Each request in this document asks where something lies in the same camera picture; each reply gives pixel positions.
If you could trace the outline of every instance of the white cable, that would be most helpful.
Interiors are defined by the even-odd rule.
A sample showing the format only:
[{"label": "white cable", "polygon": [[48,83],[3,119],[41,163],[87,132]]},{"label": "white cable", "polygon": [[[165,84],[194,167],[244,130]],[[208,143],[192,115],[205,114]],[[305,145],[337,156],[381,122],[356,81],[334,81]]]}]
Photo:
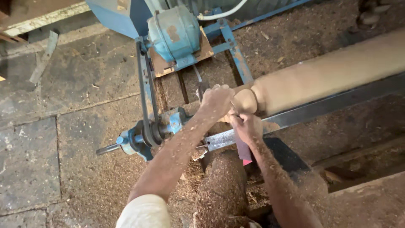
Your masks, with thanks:
[{"label": "white cable", "polygon": [[226,16],[229,16],[229,15],[235,13],[236,11],[238,11],[246,2],[247,2],[247,0],[242,0],[242,1],[241,1],[237,6],[235,6],[233,9],[231,9],[231,10],[229,10],[229,11],[227,11],[227,12],[220,13],[220,14],[215,14],[215,15],[212,15],[212,16],[203,16],[203,14],[200,13],[200,15],[197,16],[197,18],[198,18],[200,21],[210,21],[210,20],[215,20],[215,19],[221,18],[221,17],[226,17]]}]

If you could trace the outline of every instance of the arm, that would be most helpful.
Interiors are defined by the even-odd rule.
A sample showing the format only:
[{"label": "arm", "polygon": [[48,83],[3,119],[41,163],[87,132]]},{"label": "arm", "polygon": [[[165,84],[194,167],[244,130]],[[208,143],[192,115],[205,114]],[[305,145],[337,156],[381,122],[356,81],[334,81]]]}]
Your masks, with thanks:
[{"label": "arm", "polygon": [[231,115],[231,124],[256,158],[274,214],[281,227],[322,227],[312,208],[301,198],[297,186],[263,142],[260,118],[250,114],[240,114],[240,117]]},{"label": "arm", "polygon": [[234,91],[227,85],[215,85],[212,90],[205,91],[200,109],[149,163],[134,185],[128,203],[146,194],[155,194],[168,201],[195,147],[217,120],[229,111],[233,95]]}]

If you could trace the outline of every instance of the blue electric motor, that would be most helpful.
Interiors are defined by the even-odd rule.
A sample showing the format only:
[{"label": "blue electric motor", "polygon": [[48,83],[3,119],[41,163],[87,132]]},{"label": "blue electric motor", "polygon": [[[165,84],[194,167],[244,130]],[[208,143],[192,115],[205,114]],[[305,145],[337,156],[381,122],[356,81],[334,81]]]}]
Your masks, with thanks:
[{"label": "blue electric motor", "polygon": [[152,47],[166,62],[182,68],[196,62],[192,53],[200,49],[200,27],[184,5],[155,14],[148,28]]}]

